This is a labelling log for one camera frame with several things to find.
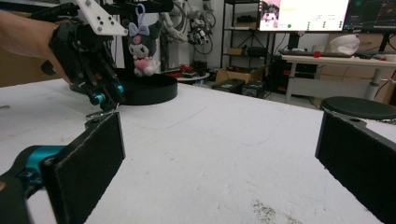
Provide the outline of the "black equipment case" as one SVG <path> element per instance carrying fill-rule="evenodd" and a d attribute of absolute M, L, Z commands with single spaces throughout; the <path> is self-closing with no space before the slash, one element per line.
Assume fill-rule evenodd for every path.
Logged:
<path fill-rule="evenodd" d="M 275 58 L 270 66 L 268 78 L 269 89 L 272 92 L 285 94 L 287 91 L 291 63 L 281 58 Z"/>

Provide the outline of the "silver carabiner with ring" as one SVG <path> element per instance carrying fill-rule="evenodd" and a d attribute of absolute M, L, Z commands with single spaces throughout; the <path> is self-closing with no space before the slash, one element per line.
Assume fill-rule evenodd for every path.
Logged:
<path fill-rule="evenodd" d="M 115 110 L 112 110 L 112 111 L 97 111 L 97 112 L 93 112 L 91 114 L 86 115 L 85 119 L 87 121 L 89 121 L 89 120 L 97 119 L 99 117 L 106 116 L 106 115 L 109 115 L 109 114 L 113 114 L 113 113 L 116 113 L 116 112 L 117 111 L 115 111 Z"/>

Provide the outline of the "small plush toy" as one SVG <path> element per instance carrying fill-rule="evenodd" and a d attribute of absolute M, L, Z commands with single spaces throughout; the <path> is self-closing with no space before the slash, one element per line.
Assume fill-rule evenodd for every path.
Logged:
<path fill-rule="evenodd" d="M 143 21 L 146 8 L 138 4 L 135 9 L 137 23 L 128 23 L 128 50 L 134 60 L 134 74 L 137 77 L 150 77 L 155 74 L 160 62 L 153 59 L 157 51 L 157 39 L 160 37 L 163 23 L 156 21 L 146 25 Z"/>

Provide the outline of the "black shelf rack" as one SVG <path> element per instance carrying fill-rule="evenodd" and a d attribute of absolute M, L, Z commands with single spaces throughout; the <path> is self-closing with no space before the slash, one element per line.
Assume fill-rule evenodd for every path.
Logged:
<path fill-rule="evenodd" d="M 224 0 L 220 66 L 267 62 L 270 36 L 259 31 L 260 0 Z"/>

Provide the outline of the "black keyboard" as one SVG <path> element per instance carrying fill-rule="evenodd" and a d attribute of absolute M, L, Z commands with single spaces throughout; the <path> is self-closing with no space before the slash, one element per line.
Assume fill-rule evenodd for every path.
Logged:
<path fill-rule="evenodd" d="M 293 55 L 293 56 L 307 56 L 313 57 L 314 51 L 301 51 L 301 50 L 288 50 L 288 49 L 280 49 L 278 51 L 282 55 Z M 357 57 L 360 59 L 372 59 L 373 54 L 368 53 L 353 53 L 352 55 L 348 55 L 341 52 L 321 52 L 320 57 L 331 57 L 331 58 L 351 58 Z"/>

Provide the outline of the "black oval tray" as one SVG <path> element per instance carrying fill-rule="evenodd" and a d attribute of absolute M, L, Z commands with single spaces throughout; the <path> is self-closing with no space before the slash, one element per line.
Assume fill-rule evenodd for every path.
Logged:
<path fill-rule="evenodd" d="M 87 95 L 93 105 L 93 95 L 107 92 L 111 83 L 121 84 L 124 88 L 124 105 L 155 105 L 174 99 L 177 96 L 177 80 L 173 77 L 154 74 L 150 77 L 137 77 L 133 70 L 118 68 L 115 70 L 116 79 L 103 77 L 96 85 L 88 81 L 70 86 L 71 91 Z"/>

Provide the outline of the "bright computer monitor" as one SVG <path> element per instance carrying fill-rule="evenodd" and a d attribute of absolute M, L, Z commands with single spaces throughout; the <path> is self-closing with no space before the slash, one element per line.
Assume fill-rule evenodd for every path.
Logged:
<path fill-rule="evenodd" d="M 258 30 L 336 32 L 343 29 L 349 0 L 260 0 Z"/>

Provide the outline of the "open cardboard box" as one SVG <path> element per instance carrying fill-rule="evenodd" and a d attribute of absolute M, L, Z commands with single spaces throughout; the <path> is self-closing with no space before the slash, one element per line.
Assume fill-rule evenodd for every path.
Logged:
<path fill-rule="evenodd" d="M 216 73 L 215 83 L 218 84 L 233 78 L 244 80 L 246 83 L 249 81 L 262 81 L 264 71 L 267 67 L 267 64 L 263 64 L 259 67 L 229 66 L 220 68 Z"/>

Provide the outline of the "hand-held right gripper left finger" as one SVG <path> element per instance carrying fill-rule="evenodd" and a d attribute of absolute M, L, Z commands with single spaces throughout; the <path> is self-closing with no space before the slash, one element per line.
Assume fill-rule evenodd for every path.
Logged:
<path fill-rule="evenodd" d="M 83 224 L 125 158 L 120 115 L 86 123 L 86 131 L 40 162 L 40 171 L 58 224 Z"/>

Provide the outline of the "brown board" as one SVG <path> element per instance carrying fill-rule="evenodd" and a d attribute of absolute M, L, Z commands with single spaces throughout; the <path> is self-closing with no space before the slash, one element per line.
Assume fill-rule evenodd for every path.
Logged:
<path fill-rule="evenodd" d="M 59 75 L 46 75 L 41 69 L 44 62 L 0 48 L 0 87 L 61 78 Z"/>

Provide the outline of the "small round table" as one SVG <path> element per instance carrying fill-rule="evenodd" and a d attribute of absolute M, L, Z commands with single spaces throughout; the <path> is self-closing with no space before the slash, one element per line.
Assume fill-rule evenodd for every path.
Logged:
<path fill-rule="evenodd" d="M 183 83 L 200 83 L 209 77 L 209 73 L 206 70 L 196 69 L 192 65 L 182 64 L 174 73 L 174 77 L 178 82 Z"/>

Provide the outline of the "black computer box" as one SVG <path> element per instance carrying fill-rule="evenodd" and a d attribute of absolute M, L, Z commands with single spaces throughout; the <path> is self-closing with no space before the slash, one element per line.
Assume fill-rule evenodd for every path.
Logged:
<path fill-rule="evenodd" d="M 249 81 L 242 87 L 242 94 L 262 99 L 265 94 L 265 85 L 263 82 Z"/>

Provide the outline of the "black round stool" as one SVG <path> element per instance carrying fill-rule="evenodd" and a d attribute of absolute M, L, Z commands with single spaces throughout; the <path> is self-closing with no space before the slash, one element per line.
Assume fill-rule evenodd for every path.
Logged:
<path fill-rule="evenodd" d="M 329 97 L 321 101 L 320 108 L 360 119 L 396 119 L 395 107 L 356 97 Z"/>

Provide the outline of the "light wooden desk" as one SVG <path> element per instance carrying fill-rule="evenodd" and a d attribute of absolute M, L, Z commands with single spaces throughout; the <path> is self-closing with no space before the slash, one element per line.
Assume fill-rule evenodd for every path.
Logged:
<path fill-rule="evenodd" d="M 379 61 L 375 59 L 351 59 L 351 58 L 329 58 L 313 56 L 295 56 L 283 55 L 282 59 L 291 63 L 289 82 L 286 91 L 285 103 L 290 102 L 293 94 L 302 96 L 311 96 L 318 98 L 327 98 L 332 96 L 351 96 L 368 100 L 374 100 L 375 94 L 379 88 L 379 81 L 386 69 L 396 71 L 396 62 Z M 328 65 L 328 66 L 345 66 L 345 67 L 362 67 L 373 68 L 375 70 L 371 81 L 367 84 L 354 84 L 345 82 L 335 82 L 322 79 L 306 79 L 295 76 L 298 63 Z"/>

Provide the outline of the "dark computer monitor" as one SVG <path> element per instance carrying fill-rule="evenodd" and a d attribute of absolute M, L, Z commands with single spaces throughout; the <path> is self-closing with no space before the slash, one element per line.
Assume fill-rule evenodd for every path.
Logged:
<path fill-rule="evenodd" d="M 396 0 L 349 0 L 343 30 L 396 34 Z"/>

